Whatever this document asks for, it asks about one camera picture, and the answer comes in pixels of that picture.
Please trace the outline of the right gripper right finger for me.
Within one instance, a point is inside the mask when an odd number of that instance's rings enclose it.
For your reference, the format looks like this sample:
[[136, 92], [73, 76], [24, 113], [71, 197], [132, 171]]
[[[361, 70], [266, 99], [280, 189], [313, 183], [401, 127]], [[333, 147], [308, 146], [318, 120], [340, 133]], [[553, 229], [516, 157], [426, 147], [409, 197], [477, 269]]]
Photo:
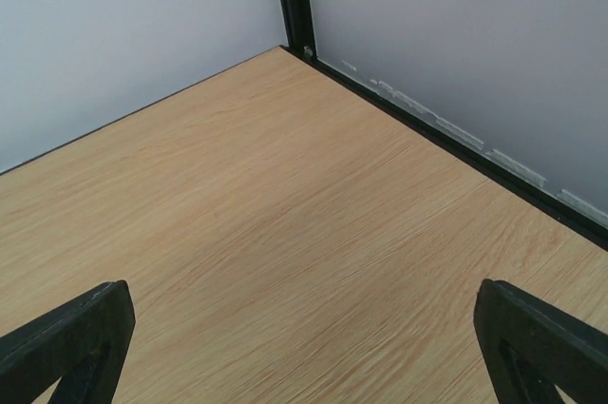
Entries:
[[607, 401], [607, 335], [504, 280], [484, 279], [473, 314], [500, 403]]

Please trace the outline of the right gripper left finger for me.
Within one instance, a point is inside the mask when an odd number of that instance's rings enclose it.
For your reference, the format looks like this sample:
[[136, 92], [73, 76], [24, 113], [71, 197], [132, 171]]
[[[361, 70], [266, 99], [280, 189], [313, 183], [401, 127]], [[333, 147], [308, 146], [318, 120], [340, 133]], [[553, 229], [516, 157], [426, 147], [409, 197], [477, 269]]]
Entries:
[[1, 337], [1, 401], [110, 403], [136, 324], [127, 282], [108, 281]]

